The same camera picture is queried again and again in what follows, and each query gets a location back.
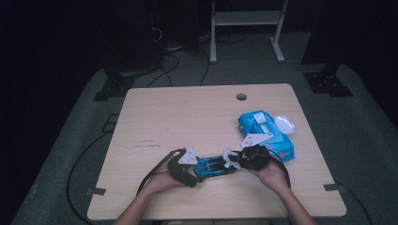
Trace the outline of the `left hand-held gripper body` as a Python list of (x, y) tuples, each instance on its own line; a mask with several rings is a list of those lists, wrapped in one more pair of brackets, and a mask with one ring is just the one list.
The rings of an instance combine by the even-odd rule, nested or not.
[(189, 169), (192, 169), (198, 163), (198, 159), (192, 148), (189, 150), (185, 148), (177, 149), (177, 152), (178, 154), (168, 162), (169, 173), (181, 184), (189, 186), (190, 179), (197, 178), (189, 172)]

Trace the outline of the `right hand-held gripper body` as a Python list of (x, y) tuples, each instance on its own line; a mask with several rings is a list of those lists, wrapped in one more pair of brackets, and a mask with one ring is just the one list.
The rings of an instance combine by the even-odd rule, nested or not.
[(264, 146), (264, 141), (271, 138), (271, 134), (248, 134), (241, 143), (238, 164), (254, 171), (260, 171), (270, 162), (270, 153)]

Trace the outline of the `white wet wipe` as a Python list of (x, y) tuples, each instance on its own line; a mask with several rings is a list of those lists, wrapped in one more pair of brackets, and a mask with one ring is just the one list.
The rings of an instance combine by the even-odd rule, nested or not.
[(240, 167), (239, 163), (231, 161), (229, 158), (230, 155), (238, 156), (238, 153), (232, 151), (231, 149), (225, 149), (222, 153), (222, 158), (225, 161), (224, 167), (225, 168), (234, 167), (235, 169), (240, 170), (241, 167)]

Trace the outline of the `blue toy car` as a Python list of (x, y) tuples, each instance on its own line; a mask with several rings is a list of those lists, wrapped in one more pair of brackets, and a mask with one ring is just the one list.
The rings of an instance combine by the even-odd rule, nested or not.
[(203, 181), (209, 177), (227, 175), (237, 170), (234, 166), (226, 167), (225, 163), (222, 156), (199, 158), (194, 166), (194, 173), (200, 181)]

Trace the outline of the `blue wet wipe pack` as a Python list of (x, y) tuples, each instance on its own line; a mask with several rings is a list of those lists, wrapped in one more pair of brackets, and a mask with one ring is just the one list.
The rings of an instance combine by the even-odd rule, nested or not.
[(279, 121), (274, 119), (264, 111), (245, 112), (238, 118), (239, 129), (245, 136), (240, 144), (242, 148), (255, 146), (265, 146), (277, 155), (282, 162), (295, 158), (294, 145), (287, 137), (294, 129), (280, 130)]

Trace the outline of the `person's left hand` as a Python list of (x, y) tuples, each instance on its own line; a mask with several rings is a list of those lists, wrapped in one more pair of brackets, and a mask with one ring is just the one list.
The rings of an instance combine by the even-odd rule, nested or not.
[(181, 183), (175, 180), (169, 173), (167, 165), (159, 167), (150, 177), (142, 191), (145, 194), (157, 194), (169, 188), (180, 187)]

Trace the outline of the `person's right hand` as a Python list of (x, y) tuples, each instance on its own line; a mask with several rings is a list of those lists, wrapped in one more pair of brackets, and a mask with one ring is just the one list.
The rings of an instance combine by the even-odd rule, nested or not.
[(270, 162), (260, 171), (250, 170), (250, 173), (256, 176), (265, 187), (277, 194), (289, 190), (283, 171), (274, 162)]

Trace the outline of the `grey tape strip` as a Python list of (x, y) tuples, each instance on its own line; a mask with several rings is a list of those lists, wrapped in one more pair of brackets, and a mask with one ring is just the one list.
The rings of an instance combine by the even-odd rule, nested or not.
[(103, 196), (106, 192), (106, 189), (104, 188), (98, 188), (98, 187), (94, 187), (94, 188), (90, 188), (86, 191), (85, 195), (87, 196), (93, 196), (93, 195), (101, 195)]
[(326, 185), (324, 185), (324, 189), (325, 189), (325, 191), (337, 190), (337, 191), (340, 191), (340, 192), (346, 192), (346, 189), (345, 189), (345, 187), (343, 185), (336, 184), (336, 183), (334, 183), (334, 184), (326, 184)]

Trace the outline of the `white metal stand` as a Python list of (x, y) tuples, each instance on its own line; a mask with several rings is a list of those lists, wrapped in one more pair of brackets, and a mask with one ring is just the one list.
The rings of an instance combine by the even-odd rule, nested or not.
[(209, 62), (212, 64), (217, 63), (217, 43), (216, 43), (217, 27), (275, 25), (276, 26), (275, 34), (269, 40), (271, 47), (275, 53), (277, 62), (283, 63), (285, 59), (279, 45), (279, 39), (283, 28), (283, 22), (284, 22), (287, 5), (288, 5), (288, 0), (283, 0), (281, 8), (278, 10), (217, 11), (216, 0), (212, 0)]

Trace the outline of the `black floor base plate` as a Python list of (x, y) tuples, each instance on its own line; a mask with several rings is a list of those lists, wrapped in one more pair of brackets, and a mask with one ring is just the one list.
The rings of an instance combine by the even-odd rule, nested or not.
[(336, 75), (323, 72), (305, 72), (304, 78), (315, 94), (328, 94), (333, 98), (352, 97), (349, 88), (343, 85)]
[(108, 78), (102, 89), (94, 96), (94, 101), (106, 101), (108, 98), (123, 98), (133, 87), (135, 79), (130, 76)]

